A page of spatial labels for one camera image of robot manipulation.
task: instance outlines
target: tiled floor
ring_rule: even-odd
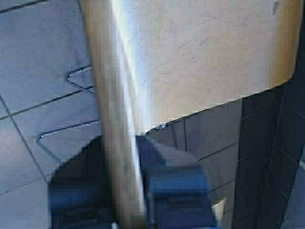
[[[89,64],[81,12],[77,0],[4,0],[0,21],[0,228],[48,229],[47,181],[58,165],[36,138],[98,119],[95,99],[64,82]],[[90,71],[71,80],[92,85]],[[66,161],[100,134],[95,124],[43,143]]]

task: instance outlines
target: dark tiled wall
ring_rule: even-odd
[[[243,99],[233,229],[258,226],[282,87]]]
[[[224,229],[257,228],[282,92],[277,87],[148,133],[188,151],[204,166],[211,201],[228,198]]]
[[[290,224],[291,222],[288,222],[291,220],[290,211],[286,213],[288,215],[286,218],[284,216],[289,199],[291,198],[291,201],[294,202],[295,197],[291,197],[291,190],[305,143],[304,44],[305,25],[303,22],[295,72],[292,79],[284,85],[283,104],[262,207],[263,217],[260,221],[260,229],[272,228],[270,225],[274,228],[279,228],[281,225],[283,228],[295,228]],[[296,184],[296,186],[298,193],[300,191],[298,187],[302,185]],[[304,208],[300,204],[295,206],[300,209]],[[304,216],[301,215],[298,217],[303,221]],[[305,223],[294,226],[303,228]]]
[[[204,166],[211,201],[227,197],[223,229],[232,227],[241,112],[242,100],[238,100],[148,133],[160,143],[188,151]]]

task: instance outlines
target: metal wire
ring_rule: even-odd
[[[45,144],[43,144],[41,141],[43,138],[63,132],[63,131],[67,131],[67,130],[73,130],[73,129],[78,129],[81,127],[85,127],[85,126],[89,126],[89,125],[93,125],[93,124],[97,124],[100,123],[100,120],[94,120],[94,121],[90,121],[90,122],[86,122],[86,123],[81,123],[81,124],[77,124],[77,125],[71,125],[68,127],[64,127],[61,129],[56,129],[56,130],[52,130],[52,131],[48,131],[45,133],[40,134],[37,138],[36,138],[36,143],[37,145],[43,149],[54,161],[56,161],[58,164],[62,164],[62,161],[49,149],[46,147]]]
[[[65,78],[64,78],[64,81],[71,85],[72,87],[75,87],[77,89],[79,89],[80,91],[86,93],[86,94],[89,94],[91,95],[92,97],[95,97],[95,93],[94,92],[91,92],[89,89],[87,88],[84,88],[82,86],[80,86],[79,84],[75,83],[75,82],[72,82],[70,81],[69,79],[74,76],[75,74],[79,74],[79,73],[82,73],[84,71],[87,71],[91,69],[91,66],[86,66],[86,67],[82,67],[80,69],[77,69],[73,72],[70,72],[68,73]],[[90,122],[86,122],[86,123],[81,123],[81,124],[77,124],[77,125],[71,125],[71,126],[68,126],[68,127],[64,127],[64,128],[60,128],[60,129],[56,129],[56,130],[52,130],[52,131],[48,131],[48,132],[45,132],[45,133],[42,133],[40,134],[37,138],[36,138],[36,144],[47,154],[49,155],[56,163],[58,163],[59,165],[61,165],[63,162],[44,144],[42,143],[42,139],[45,138],[45,137],[48,137],[48,136],[51,136],[51,135],[54,135],[54,134],[57,134],[57,133],[60,133],[60,132],[63,132],[63,131],[67,131],[67,130],[73,130],[73,129],[78,129],[78,128],[81,128],[81,127],[85,127],[85,126],[89,126],[89,125],[93,125],[93,124],[97,124],[97,123],[100,123],[101,121],[100,120],[94,120],[94,121],[90,121]]]
[[[85,87],[82,87],[82,86],[80,86],[79,84],[77,84],[77,83],[72,82],[71,80],[69,80],[69,79],[70,79],[72,76],[74,76],[75,74],[82,73],[82,72],[87,71],[87,70],[89,70],[89,69],[91,69],[91,66],[90,66],[90,65],[88,65],[88,66],[86,66],[86,67],[83,67],[83,68],[80,68],[80,69],[77,69],[77,70],[75,70],[75,71],[73,71],[73,72],[70,72],[70,73],[68,73],[68,74],[65,76],[64,81],[65,81],[67,84],[71,85],[72,87],[75,87],[75,88],[79,89],[80,91],[82,91],[82,92],[84,92],[84,93],[87,93],[87,94],[91,95],[92,97],[95,97],[95,93],[94,93],[94,92],[92,92],[92,91],[90,91],[89,89],[87,89],[87,88],[85,88]]]

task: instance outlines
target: wall tile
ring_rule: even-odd
[[[284,107],[292,107],[305,116],[305,106],[301,99],[305,97],[304,64],[305,52],[299,51],[294,75],[285,84]]]
[[[273,108],[267,109],[242,121],[239,159],[262,149],[271,151],[275,128],[274,114]]]
[[[203,111],[206,119],[206,155],[238,141],[242,100]]]
[[[234,190],[235,190],[235,181],[232,181],[218,189],[209,193],[211,203],[217,203],[222,198],[226,197],[224,211],[227,212],[232,210],[234,207]]]
[[[8,113],[6,112],[2,101],[0,100],[0,118],[7,116]]]
[[[236,193],[234,216],[233,218],[239,218],[255,209],[259,209],[264,193],[264,186],[258,185],[256,187],[249,187],[246,190]]]
[[[267,214],[273,217],[280,224],[283,222],[288,198],[285,197],[282,192],[268,183],[266,186],[266,194],[264,198],[264,211],[263,214]]]
[[[304,148],[304,135],[305,119],[289,107],[284,107],[279,123],[277,144],[296,162],[299,161]]]
[[[238,100],[186,118],[187,150],[201,159],[236,143],[241,106]]]
[[[276,148],[271,163],[270,182],[275,187],[281,189],[285,195],[290,196],[297,168],[297,163],[287,157],[279,148]]]
[[[305,170],[298,168],[282,229],[305,228]]]
[[[96,100],[84,93],[60,99],[14,116],[45,175],[58,166],[38,145],[39,134],[99,119]],[[93,138],[101,134],[100,124],[81,127],[46,137],[42,142],[62,161],[81,151]]]
[[[147,134],[158,143],[185,150],[184,120],[169,123],[165,128]]]
[[[259,224],[259,229],[280,229],[281,226],[267,214],[262,215],[262,219]]]
[[[279,104],[282,100],[282,95],[283,87],[279,86],[268,91],[244,98],[243,118]]]
[[[0,21],[0,91],[12,113],[76,90],[63,78],[89,64],[77,0],[49,0]]]
[[[210,183],[210,190],[216,189],[235,179],[237,166],[237,145],[211,155],[199,163]]]
[[[47,185],[43,179],[0,196],[0,228],[48,229]]]
[[[257,212],[252,212],[244,217],[235,219],[232,222],[232,229],[256,229]]]
[[[221,223],[221,229],[232,229],[232,214],[233,211],[228,211],[224,214],[222,223]]]
[[[0,194],[28,184],[40,177],[41,173],[10,118],[1,120]]]
[[[205,113],[192,115],[185,120],[186,149],[197,159],[206,156]]]
[[[236,190],[263,183],[267,177],[270,152],[262,150],[238,162]]]

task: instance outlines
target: blue object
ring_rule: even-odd
[[[137,137],[148,229],[217,228],[198,164],[168,167],[154,142]],[[52,229],[110,229],[116,221],[102,139],[62,165],[49,184]]]

